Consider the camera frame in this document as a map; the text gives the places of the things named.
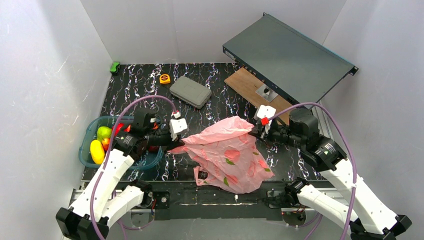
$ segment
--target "wooden board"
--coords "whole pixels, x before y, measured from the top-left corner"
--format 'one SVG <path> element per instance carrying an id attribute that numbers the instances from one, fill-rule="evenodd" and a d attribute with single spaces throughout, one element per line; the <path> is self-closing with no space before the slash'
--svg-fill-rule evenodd
<path id="1" fill-rule="evenodd" d="M 279 113 L 284 109 L 291 107 L 292 105 L 278 95 L 274 100 L 268 102 L 262 96 L 256 93 L 256 90 L 260 88 L 264 83 L 257 79 L 253 74 L 244 68 L 240 68 L 238 71 L 233 73 L 224 81 L 234 91 L 240 94 L 244 99 L 253 104 L 256 108 L 260 105 L 268 105 L 276 109 Z M 289 113 L 285 113 L 279 117 L 286 124 L 289 124 Z"/>

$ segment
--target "white wall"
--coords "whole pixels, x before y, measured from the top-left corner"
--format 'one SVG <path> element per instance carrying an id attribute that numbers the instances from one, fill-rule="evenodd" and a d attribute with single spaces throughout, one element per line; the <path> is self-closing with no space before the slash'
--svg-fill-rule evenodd
<path id="1" fill-rule="evenodd" d="M 80 1 L 0 2 L 0 239 L 60 239 L 111 63 Z"/>
<path id="2" fill-rule="evenodd" d="M 223 63 L 222 45 L 269 13 L 323 43 L 346 0 L 81 0 L 114 61 Z"/>
<path id="3" fill-rule="evenodd" d="M 398 239 L 422 239 L 424 2 L 348 0 L 324 45 L 359 67 L 324 98 L 358 173 L 413 221 Z"/>

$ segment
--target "green apple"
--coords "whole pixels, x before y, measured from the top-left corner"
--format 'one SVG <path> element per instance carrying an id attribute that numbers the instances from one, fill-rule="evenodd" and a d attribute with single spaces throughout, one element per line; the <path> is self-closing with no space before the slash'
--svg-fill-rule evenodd
<path id="1" fill-rule="evenodd" d="M 112 129 L 107 126 L 101 126 L 97 129 L 97 140 L 100 142 L 103 141 L 103 139 L 110 139 L 112 135 Z"/>

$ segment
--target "marble tabletop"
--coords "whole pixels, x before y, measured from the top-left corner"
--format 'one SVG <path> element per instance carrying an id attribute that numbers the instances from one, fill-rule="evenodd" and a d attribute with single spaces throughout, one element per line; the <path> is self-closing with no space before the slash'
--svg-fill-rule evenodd
<path id="1" fill-rule="evenodd" d="M 224 80 L 239 68 L 236 63 L 121 65 L 118 75 L 110 79 L 100 115 L 119 115 L 126 106 L 140 97 L 161 95 L 171 99 L 186 118 L 189 123 L 186 136 L 198 134 L 206 127 L 231 116 L 239 116 L 253 123 L 255 107 L 224 83 Z M 169 91 L 171 85 L 159 83 L 161 74 L 168 74 L 172 81 L 186 76 L 211 89 L 212 96 L 202 109 L 196 109 L 173 97 Z M 148 100 L 138 106 L 154 109 L 162 119 L 170 119 L 172 109 L 163 100 Z M 131 116 L 133 113 L 134 109 L 126 115 Z M 275 174 L 269 181 L 289 181 L 296 177 L 323 180 L 318 172 L 304 163 L 296 148 L 283 145 L 266 147 L 260 141 L 256 144 Z M 156 167 L 148 170 L 128 170 L 121 181 L 194 181 L 193 167 L 197 165 L 187 154 L 165 154 Z M 90 181 L 96 170 L 86 167 L 82 180 Z"/>

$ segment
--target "blue plastic basket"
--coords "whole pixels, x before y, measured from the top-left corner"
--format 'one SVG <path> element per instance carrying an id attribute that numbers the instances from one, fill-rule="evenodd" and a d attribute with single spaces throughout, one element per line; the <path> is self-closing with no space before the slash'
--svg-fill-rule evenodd
<path id="1" fill-rule="evenodd" d="M 97 138 L 97 129 L 102 126 L 107 126 L 113 128 L 118 116 L 101 116 L 88 125 L 87 130 L 85 131 L 84 140 L 82 140 L 81 147 L 79 148 L 79 161 L 86 167 L 98 169 L 100 164 L 94 163 L 92 156 L 90 154 L 90 144 Z M 134 120 L 133 116 L 124 116 L 122 117 L 121 123 L 131 124 Z M 159 148 L 157 155 L 146 153 L 140 160 L 129 167 L 130 170 L 147 170 L 156 166 L 159 161 L 164 156 L 162 148 Z"/>

